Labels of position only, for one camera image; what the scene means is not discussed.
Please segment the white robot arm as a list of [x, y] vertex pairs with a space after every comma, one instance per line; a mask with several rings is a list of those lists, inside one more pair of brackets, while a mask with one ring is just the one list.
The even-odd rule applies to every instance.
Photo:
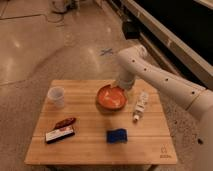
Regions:
[[192, 170], [213, 171], [213, 91], [153, 66], [144, 60], [147, 55], [143, 45], [120, 50], [117, 85], [130, 90], [138, 76], [190, 113], [199, 122]]

